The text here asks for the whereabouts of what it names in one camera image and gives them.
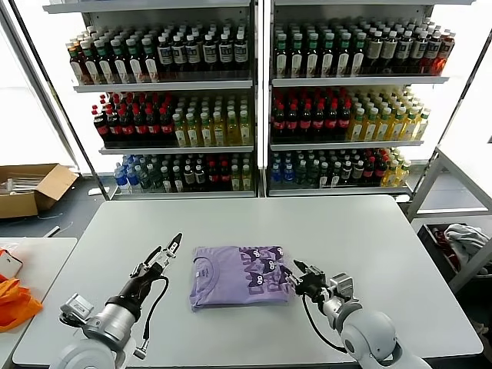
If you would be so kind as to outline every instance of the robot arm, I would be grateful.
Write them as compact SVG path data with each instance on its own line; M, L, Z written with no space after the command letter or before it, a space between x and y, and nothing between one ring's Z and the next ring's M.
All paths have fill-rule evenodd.
M330 278L328 285L323 271L312 265L308 267L302 261L294 263L304 275L296 277L287 268L284 273L295 293L303 297L311 325L330 346L348 353L363 369L430 368L424 360L414 356L402 344L393 322L386 314L362 308L354 298L351 277L345 273L336 275ZM330 327L339 333L343 347L334 346L319 333L305 304L306 296L317 304L319 311L327 317Z

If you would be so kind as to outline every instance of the folded shirt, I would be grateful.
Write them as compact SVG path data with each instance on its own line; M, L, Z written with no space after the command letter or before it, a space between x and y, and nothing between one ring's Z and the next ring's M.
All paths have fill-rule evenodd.
M288 302L290 285L278 246L197 248L191 308Z

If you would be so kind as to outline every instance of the white cloth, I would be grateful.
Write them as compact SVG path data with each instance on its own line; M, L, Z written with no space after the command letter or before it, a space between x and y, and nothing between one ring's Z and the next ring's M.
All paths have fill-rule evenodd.
M482 233L480 228L470 227L462 224L452 224L444 236L456 254L460 266L463 267L488 241L489 237ZM478 274L488 274L486 268L481 268Z

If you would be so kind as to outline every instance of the cardboard box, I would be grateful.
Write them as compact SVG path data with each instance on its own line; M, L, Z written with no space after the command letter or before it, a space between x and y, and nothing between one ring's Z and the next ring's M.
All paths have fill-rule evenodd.
M0 194L0 218L38 215L58 201L75 182L78 175L60 164L9 165L0 167L0 182L8 173L44 175L33 192L25 194Z

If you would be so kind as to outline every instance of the gray floor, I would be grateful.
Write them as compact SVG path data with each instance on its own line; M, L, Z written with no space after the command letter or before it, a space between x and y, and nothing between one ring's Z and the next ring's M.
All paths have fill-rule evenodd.
M409 178L410 185L414 185L419 173L413 173ZM107 178L108 184L112 184L112 178ZM48 231L58 225L61 231L55 237L80 238L87 228L89 221L104 201L101 195L88 196L88 190L96 187L91 179L79 178L65 196L49 211L38 217L19 218L15 220L0 220L0 237L42 237ZM424 209L432 208L472 208L479 207L480 203L470 194L464 186L451 175L443 173L423 204ZM122 214L122 220L128 215ZM491 217L468 218L444 218L431 219L427 223L449 223L466 221L469 225L481 227L485 233L492 234ZM424 223L421 219L412 222L415 231ZM473 301L462 303L465 312L474 320L487 323L487 309L473 304ZM434 369L469 369L491 368L492 364L482 355L476 357L432 359L429 363ZM343 368L355 367L344 365Z

